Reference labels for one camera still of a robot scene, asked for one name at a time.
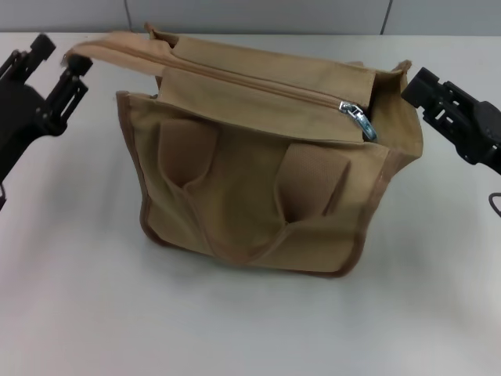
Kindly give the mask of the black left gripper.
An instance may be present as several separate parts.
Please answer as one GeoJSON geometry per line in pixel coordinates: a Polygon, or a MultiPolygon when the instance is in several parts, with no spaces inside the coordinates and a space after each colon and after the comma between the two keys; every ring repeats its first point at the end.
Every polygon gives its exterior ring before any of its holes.
{"type": "Polygon", "coordinates": [[[81,78],[93,62],[80,55],[67,59],[66,69],[46,99],[24,84],[55,48],[46,34],[39,34],[29,52],[16,49],[1,66],[1,81],[22,83],[1,83],[1,182],[33,141],[66,131],[69,117],[88,91],[81,78]]]}

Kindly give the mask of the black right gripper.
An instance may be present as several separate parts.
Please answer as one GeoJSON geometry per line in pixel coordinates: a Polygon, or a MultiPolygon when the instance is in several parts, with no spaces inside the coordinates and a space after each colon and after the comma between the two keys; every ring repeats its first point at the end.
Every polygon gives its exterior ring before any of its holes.
{"type": "Polygon", "coordinates": [[[500,173],[500,110],[488,101],[478,102],[450,81],[422,67],[402,91],[401,97],[424,110],[424,121],[456,148],[469,164],[479,162],[477,140],[468,118],[474,116],[481,134],[481,163],[500,173]]]}

